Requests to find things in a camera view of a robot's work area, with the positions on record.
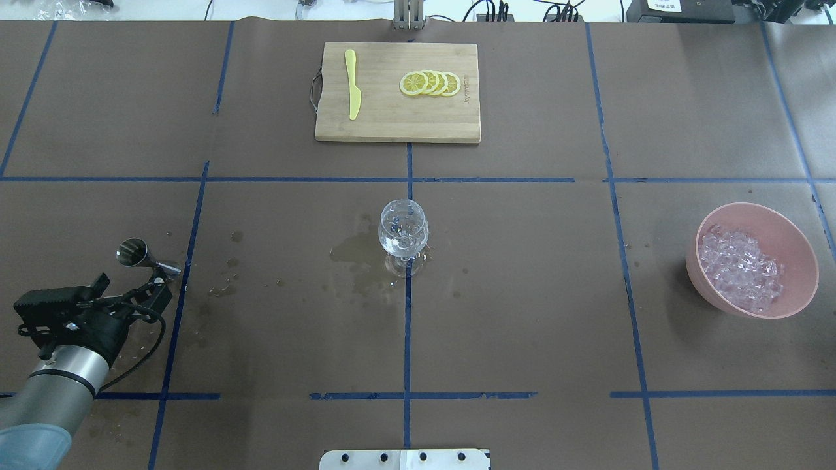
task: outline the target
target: plastic bag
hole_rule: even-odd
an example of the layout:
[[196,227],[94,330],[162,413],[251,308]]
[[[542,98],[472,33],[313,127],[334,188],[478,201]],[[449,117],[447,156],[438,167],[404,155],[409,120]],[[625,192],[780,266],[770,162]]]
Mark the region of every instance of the plastic bag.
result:
[[38,0],[38,12],[34,19],[108,21],[110,10],[111,7],[92,0]]

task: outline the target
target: glass base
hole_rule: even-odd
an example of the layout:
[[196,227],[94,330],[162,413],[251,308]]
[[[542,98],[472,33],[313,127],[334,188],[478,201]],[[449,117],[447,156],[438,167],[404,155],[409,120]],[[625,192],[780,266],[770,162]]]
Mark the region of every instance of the glass base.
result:
[[415,277],[425,264],[426,254],[424,252],[419,252],[411,258],[399,258],[389,253],[386,254],[386,270],[399,278],[406,278],[407,272],[409,272],[411,278]]

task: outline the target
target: glass of water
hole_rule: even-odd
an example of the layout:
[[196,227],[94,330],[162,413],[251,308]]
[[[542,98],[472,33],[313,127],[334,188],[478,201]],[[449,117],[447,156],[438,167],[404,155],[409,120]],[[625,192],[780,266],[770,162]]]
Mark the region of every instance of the glass of water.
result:
[[430,237],[424,209],[411,199],[398,199],[383,208],[377,230],[380,244],[386,250],[386,268],[405,278],[414,276],[424,266],[421,252]]

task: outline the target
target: bowl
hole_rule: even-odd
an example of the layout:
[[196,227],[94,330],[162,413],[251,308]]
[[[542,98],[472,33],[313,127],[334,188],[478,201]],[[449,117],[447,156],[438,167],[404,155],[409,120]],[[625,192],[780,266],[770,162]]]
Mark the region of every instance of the bowl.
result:
[[[756,314],[738,308],[711,285],[700,260],[700,241],[715,224],[741,229],[758,240],[761,251],[784,265],[783,293],[766,312]],[[782,319],[795,315],[813,300],[818,289],[818,261],[807,237],[778,212],[750,202],[733,202],[714,209],[691,240],[686,256],[688,277],[709,304],[728,313],[747,318]]]

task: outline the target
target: wooden cutting board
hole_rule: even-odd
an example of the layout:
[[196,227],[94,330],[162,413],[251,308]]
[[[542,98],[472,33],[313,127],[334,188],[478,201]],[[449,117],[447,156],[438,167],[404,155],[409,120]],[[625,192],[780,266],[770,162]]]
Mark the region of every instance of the wooden cutting board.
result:
[[[363,93],[356,120],[349,120],[345,50],[357,53],[357,86]],[[400,79],[431,69],[461,77],[451,97],[406,96]],[[446,142],[482,139],[479,58],[475,44],[325,43],[317,140],[346,142]]]

